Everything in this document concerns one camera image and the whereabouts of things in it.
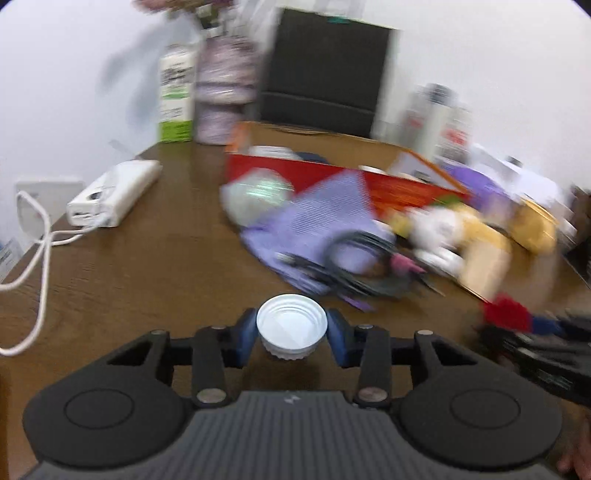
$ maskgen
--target white wall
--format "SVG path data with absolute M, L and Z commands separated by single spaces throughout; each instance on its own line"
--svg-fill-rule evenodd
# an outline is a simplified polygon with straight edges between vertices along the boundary
M 88 184 L 127 160 L 109 140 L 135 152 L 156 142 L 158 59 L 195 39 L 188 20 L 129 0 L 13 0 L 0 12 L 0 241 L 20 231 L 16 179 Z
M 443 83 L 491 152 L 591 188 L 591 19 L 574 2 L 363 1 L 363 20 L 401 30 L 384 120 L 397 121 L 416 84 Z M 0 12 L 0 240 L 18 230 L 17 178 L 89 182 L 123 160 L 111 138 L 137 152 L 155 143 L 157 59 L 191 38 L 188 21 L 131 0 L 13 0 Z

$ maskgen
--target white cable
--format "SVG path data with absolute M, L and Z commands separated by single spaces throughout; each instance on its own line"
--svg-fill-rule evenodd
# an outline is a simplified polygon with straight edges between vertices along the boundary
M 55 232 L 51 231 L 51 219 L 47 211 L 27 192 L 20 191 L 17 193 L 17 201 L 22 198 L 25 200 L 33 209 L 41 216 L 43 220 L 43 237 L 41 240 L 35 240 L 35 243 L 39 245 L 37 251 L 33 255 L 33 258 L 26 266 L 25 270 L 18 276 L 18 278 L 10 283 L 0 283 L 0 291 L 14 290 L 20 287 L 27 278 L 31 275 L 35 266 L 39 263 L 39 259 L 43 256 L 43 263 L 41 265 L 41 291 L 39 293 L 39 308 L 37 310 L 37 320 L 31 332 L 27 337 L 19 344 L 10 348 L 0 348 L 0 355 L 3 356 L 15 356 L 19 353 L 23 353 L 28 349 L 39 337 L 43 323 L 45 322 L 45 312 L 47 308 L 47 292 L 49 288 L 49 260 L 51 256 L 51 247 L 55 245 L 67 245 L 78 240 L 85 233 L 89 233 L 102 226 L 107 217 L 104 214 L 97 215 L 96 222 L 93 225 L 84 227 L 80 230 L 58 230 Z M 73 235 L 65 240 L 53 241 L 56 235 Z

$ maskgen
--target white container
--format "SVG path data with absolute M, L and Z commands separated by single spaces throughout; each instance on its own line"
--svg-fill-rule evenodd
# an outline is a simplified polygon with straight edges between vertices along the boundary
M 450 121 L 444 129 L 437 155 L 457 163 L 468 163 L 470 156 L 468 143 L 471 129 L 471 111 L 463 105 L 452 108 Z
M 412 149 L 427 160 L 433 161 L 452 112 L 452 91 L 443 85 L 430 85 L 428 91 L 428 112 Z
M 326 333 L 326 312 L 314 300 L 285 294 L 267 300 L 256 326 L 268 352 L 284 360 L 310 355 Z
M 160 141 L 185 142 L 193 132 L 195 55 L 170 46 L 160 59 Z
M 289 202 L 293 186 L 276 171 L 254 168 L 239 179 L 223 185 L 220 199 L 228 218 L 243 228 L 267 212 Z

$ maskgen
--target purple cloth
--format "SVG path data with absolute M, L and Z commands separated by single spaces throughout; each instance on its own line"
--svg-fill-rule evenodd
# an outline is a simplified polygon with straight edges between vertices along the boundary
M 484 214 L 499 200 L 508 203 L 505 190 L 486 175 L 466 166 L 446 166 L 449 174 L 472 192 L 470 205 Z
M 331 239 L 353 230 L 392 237 L 374 222 L 361 173 L 346 170 L 311 186 L 289 205 L 243 230 L 241 237 L 251 252 L 286 282 L 307 293 L 322 295 L 328 291 L 324 284 L 278 260 L 277 253 L 299 255 L 322 264 L 324 249 Z M 358 273 L 372 260 L 371 253 L 347 246 L 338 253 L 337 263 Z

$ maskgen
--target black cable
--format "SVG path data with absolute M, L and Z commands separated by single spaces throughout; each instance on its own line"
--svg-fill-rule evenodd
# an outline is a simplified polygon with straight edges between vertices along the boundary
M 344 245 L 363 248 L 376 255 L 388 267 L 388 274 L 375 280 L 361 279 L 358 275 L 344 270 L 336 264 L 336 253 Z M 393 297 L 401 298 L 411 287 L 415 275 L 394 274 L 390 260 L 398 251 L 392 242 L 372 233 L 353 231 L 335 238 L 324 250 L 323 265 L 328 276 L 333 280 L 333 289 L 350 296 Z

